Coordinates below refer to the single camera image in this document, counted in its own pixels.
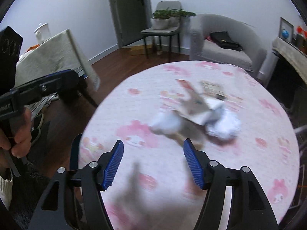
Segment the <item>door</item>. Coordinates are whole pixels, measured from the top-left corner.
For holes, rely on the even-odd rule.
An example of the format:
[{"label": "door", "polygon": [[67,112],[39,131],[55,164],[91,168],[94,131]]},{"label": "door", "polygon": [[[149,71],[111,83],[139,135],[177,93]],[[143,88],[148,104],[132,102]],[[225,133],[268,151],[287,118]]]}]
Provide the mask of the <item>door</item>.
[{"label": "door", "polygon": [[127,46],[142,39],[141,31],[147,28],[144,0],[115,0],[120,37]]}]

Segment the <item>wall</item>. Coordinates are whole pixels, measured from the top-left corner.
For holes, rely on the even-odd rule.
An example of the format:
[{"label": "wall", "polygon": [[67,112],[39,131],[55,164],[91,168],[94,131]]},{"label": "wall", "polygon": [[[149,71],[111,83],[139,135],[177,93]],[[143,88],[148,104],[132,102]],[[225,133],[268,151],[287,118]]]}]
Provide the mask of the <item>wall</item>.
[{"label": "wall", "polygon": [[[159,1],[151,0],[152,9]],[[278,36],[280,17],[296,28],[302,25],[299,13],[290,0],[178,0],[183,9],[195,13],[212,13],[242,21],[261,37],[268,49],[268,58],[263,65],[264,72],[270,66],[271,42]],[[189,48],[188,25],[183,28],[183,48]]]},{"label": "wall", "polygon": [[46,22],[52,35],[71,29],[88,59],[116,48],[109,0],[15,0],[0,28],[9,25],[23,37],[24,53],[37,44],[34,30]]}]

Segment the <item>human hand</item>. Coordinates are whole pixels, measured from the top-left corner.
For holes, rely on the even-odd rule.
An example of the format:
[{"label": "human hand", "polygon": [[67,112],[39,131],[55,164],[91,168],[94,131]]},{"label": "human hand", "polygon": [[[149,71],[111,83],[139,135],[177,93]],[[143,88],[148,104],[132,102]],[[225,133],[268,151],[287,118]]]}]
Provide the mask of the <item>human hand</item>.
[{"label": "human hand", "polygon": [[[17,158],[26,156],[31,147],[31,112],[28,108],[25,109],[23,116],[25,124],[18,129],[14,137],[16,145],[11,150],[12,155]],[[0,129],[0,167],[9,168],[1,148],[4,150],[10,150],[11,148],[11,144],[2,129]]]}]

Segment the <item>blue globe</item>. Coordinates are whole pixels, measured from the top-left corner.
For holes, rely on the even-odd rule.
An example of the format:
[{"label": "blue globe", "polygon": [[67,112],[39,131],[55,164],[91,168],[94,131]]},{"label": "blue globe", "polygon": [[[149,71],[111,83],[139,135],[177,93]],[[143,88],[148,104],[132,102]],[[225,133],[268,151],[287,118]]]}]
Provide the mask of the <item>blue globe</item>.
[{"label": "blue globe", "polygon": [[287,39],[287,38],[289,37],[289,32],[288,32],[287,30],[284,29],[284,30],[281,32],[281,35],[283,36],[283,38]]}]

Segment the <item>blue ridged pad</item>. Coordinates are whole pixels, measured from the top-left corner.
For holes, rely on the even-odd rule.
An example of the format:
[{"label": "blue ridged pad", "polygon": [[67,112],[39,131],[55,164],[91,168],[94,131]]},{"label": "blue ridged pad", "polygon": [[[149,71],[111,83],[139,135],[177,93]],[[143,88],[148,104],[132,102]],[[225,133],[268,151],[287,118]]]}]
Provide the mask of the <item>blue ridged pad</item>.
[{"label": "blue ridged pad", "polygon": [[122,156],[124,155],[124,143],[120,141],[116,150],[114,151],[106,169],[104,170],[102,187],[107,190],[113,183],[114,177],[116,175],[117,169],[119,167]]},{"label": "blue ridged pad", "polygon": [[198,185],[201,189],[203,189],[205,185],[204,171],[194,153],[194,149],[194,146],[191,146],[190,142],[188,140],[185,140],[183,144],[183,153],[185,155],[185,159],[188,162],[195,184]]}]

